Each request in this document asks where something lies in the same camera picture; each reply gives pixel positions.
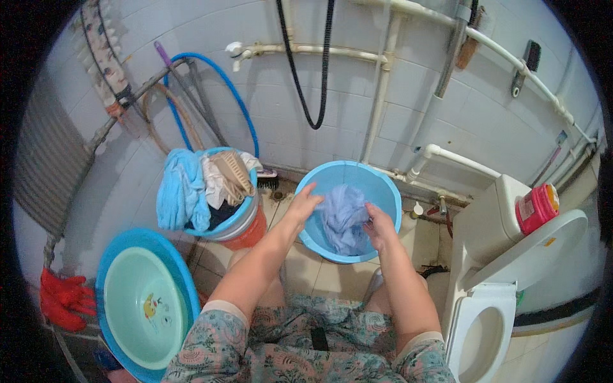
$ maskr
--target black shower hose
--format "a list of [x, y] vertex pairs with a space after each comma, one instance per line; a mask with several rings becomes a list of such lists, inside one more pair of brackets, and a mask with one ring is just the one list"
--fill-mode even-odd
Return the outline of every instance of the black shower hose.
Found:
[[328, 63], [330, 61], [330, 35], [332, 34], [332, 16], [334, 15], [334, 1], [328, 0], [328, 11], [326, 14], [326, 30], [324, 31], [324, 49], [321, 56], [321, 103], [319, 104], [319, 117], [317, 122], [313, 124], [311, 115], [308, 112], [307, 103], [305, 97], [302, 94], [302, 88], [300, 87], [300, 80], [296, 73], [296, 65], [294, 64], [294, 57], [292, 55], [291, 47], [289, 46], [289, 38], [287, 36], [287, 27], [285, 25], [285, 16], [283, 15], [283, 5], [281, 0], [276, 0], [276, 9], [279, 12], [279, 21], [281, 22], [281, 32], [283, 33], [283, 42], [285, 43], [285, 53], [287, 54], [287, 60], [289, 61], [289, 67], [292, 70], [292, 76], [294, 83], [296, 84], [296, 90], [302, 104], [302, 110], [305, 112], [306, 120], [308, 124], [315, 130], [319, 129], [324, 122], [324, 115], [326, 113], [326, 96], [328, 92]]

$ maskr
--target red rubber glove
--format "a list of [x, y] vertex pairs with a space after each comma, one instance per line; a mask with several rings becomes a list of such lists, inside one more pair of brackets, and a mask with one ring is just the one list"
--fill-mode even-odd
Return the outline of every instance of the red rubber glove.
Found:
[[85, 328], [86, 322], [80, 316], [68, 311], [95, 316], [96, 301], [94, 290], [82, 286], [84, 276], [60, 279], [44, 268], [40, 275], [40, 308], [49, 320], [70, 331]]

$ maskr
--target red plastic container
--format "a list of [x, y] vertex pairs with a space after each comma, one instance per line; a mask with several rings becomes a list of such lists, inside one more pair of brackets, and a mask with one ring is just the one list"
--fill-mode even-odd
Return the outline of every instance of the red plastic container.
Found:
[[264, 234], [266, 234], [266, 217], [264, 216], [264, 211], [262, 211], [262, 205], [259, 205], [256, 217], [244, 232], [231, 240], [220, 241], [219, 243], [233, 251], [252, 248], [256, 243], [260, 242]]
[[549, 184], [537, 186], [515, 204], [519, 228], [524, 235], [528, 235], [557, 217], [560, 214], [559, 208], [560, 202], [555, 187]]

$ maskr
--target radiator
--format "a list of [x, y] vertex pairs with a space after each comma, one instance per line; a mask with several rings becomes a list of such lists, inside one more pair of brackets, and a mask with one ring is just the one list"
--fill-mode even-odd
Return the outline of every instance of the radiator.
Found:
[[48, 233], [46, 266], [53, 260], [53, 247], [64, 234], [70, 204], [92, 161], [93, 154], [59, 102], [49, 76], [41, 72], [19, 133], [13, 197]]

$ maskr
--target floral dress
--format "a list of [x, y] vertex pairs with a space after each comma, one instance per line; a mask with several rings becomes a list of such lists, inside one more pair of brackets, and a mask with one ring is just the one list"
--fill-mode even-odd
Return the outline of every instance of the floral dress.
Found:
[[[314, 349], [314, 330], [327, 351]], [[258, 307], [251, 327], [233, 304], [208, 302], [162, 382], [455, 382], [441, 333], [413, 338], [398, 354], [391, 318], [364, 303], [295, 295]]]

